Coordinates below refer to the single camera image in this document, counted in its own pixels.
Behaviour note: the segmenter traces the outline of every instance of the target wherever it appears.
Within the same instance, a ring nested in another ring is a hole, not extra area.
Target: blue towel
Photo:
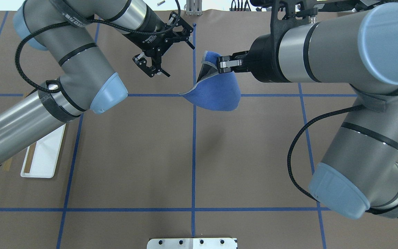
[[[217,59],[221,55],[205,51],[198,81],[186,93],[179,93],[186,100],[212,111],[232,111],[240,101],[240,89],[234,72],[219,74]]]

